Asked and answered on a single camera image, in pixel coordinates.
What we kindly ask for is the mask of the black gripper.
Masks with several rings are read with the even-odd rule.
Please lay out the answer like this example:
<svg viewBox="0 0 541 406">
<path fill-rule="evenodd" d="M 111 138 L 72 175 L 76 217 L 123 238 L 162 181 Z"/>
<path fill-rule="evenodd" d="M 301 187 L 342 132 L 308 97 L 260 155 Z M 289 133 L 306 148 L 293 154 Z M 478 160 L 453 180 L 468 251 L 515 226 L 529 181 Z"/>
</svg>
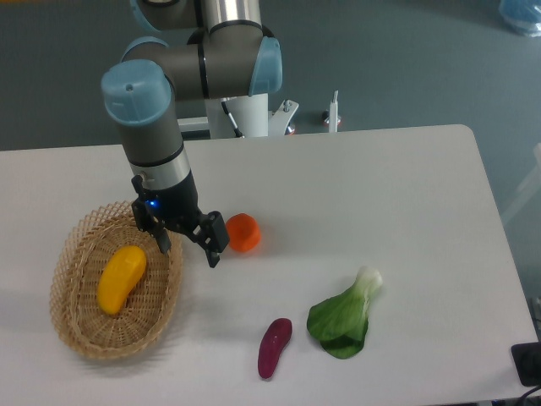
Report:
<svg viewBox="0 0 541 406">
<path fill-rule="evenodd" d="M 219 211 L 207 214 L 200 211 L 192 172 L 184 180 L 166 189 L 146 189 L 140 174 L 133 176 L 131 182 L 138 194 L 132 203 L 136 225 L 156 241 L 159 251 L 167 254 L 171 249 L 166 231 L 168 229 L 186 235 L 202 248 L 209 267 L 215 268 L 230 238 Z"/>
</svg>

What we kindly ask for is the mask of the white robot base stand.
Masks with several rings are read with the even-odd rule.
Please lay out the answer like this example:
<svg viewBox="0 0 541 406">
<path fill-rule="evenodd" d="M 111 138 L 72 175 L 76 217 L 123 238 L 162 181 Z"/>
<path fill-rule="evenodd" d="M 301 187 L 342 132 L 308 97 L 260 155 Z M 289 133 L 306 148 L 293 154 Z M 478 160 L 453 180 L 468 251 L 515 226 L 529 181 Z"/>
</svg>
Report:
<svg viewBox="0 0 541 406">
<path fill-rule="evenodd" d="M 268 106 L 266 94 L 209 100 L 205 103 L 205 116 L 180 118 L 178 127 L 184 133 L 207 131 L 212 139 L 294 134 L 292 120 L 299 104 L 286 99 L 275 111 Z"/>
</svg>

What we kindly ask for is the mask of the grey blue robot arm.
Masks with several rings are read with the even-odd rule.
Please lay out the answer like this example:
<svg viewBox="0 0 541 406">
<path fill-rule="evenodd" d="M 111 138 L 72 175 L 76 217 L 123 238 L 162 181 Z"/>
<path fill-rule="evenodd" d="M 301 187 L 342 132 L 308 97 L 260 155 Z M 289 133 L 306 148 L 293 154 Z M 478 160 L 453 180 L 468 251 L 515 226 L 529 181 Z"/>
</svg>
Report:
<svg viewBox="0 0 541 406">
<path fill-rule="evenodd" d="M 180 233 L 215 266 L 229 237 L 221 213 L 199 209 L 176 105 L 204 101 L 215 137 L 267 136 L 268 96 L 282 84 L 281 47 L 256 1 L 133 1 L 131 9 L 150 30 L 193 30 L 180 47 L 153 36 L 133 41 L 101 79 L 133 172 L 134 219 L 162 253 L 171 248 L 168 234 Z"/>
</svg>

